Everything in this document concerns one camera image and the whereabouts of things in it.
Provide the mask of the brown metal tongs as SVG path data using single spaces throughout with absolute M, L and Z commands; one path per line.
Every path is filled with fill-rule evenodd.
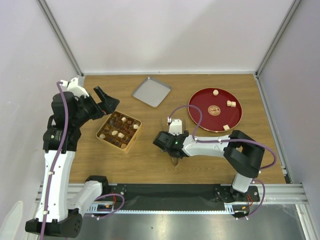
M 178 164 L 179 164 L 179 162 L 180 162 L 180 160 L 182 159 L 182 158 L 173 158 L 173 157 L 171 157 L 170 156 L 170 158 L 171 158 L 171 162 L 172 162 L 172 165 L 174 166 L 174 167 L 176 167 Z

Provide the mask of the silver tin lid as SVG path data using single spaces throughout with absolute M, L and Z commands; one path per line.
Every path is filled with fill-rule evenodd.
M 168 84 L 147 76 L 146 79 L 133 91 L 132 96 L 141 102 L 156 108 L 166 98 L 172 87 Z

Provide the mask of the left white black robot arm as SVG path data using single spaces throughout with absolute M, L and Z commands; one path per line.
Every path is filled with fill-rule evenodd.
M 95 200 L 105 200 L 111 193 L 108 179 L 89 176 L 82 189 L 67 199 L 70 171 L 76 155 L 81 127 L 90 120 L 112 114 L 120 101 L 107 95 L 99 86 L 93 89 L 100 99 L 82 87 L 60 91 L 53 96 L 47 128 L 43 135 L 45 160 L 42 195 L 33 219 L 25 223 L 25 231 L 45 236 L 76 238 L 83 217 Z

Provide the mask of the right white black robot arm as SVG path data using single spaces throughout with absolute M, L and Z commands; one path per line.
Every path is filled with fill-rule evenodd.
M 231 201 L 245 201 L 249 186 L 261 170 L 265 149 L 240 130 L 220 137 L 197 137 L 160 131 L 152 142 L 173 159 L 209 156 L 226 159 L 236 174 L 230 187 Z

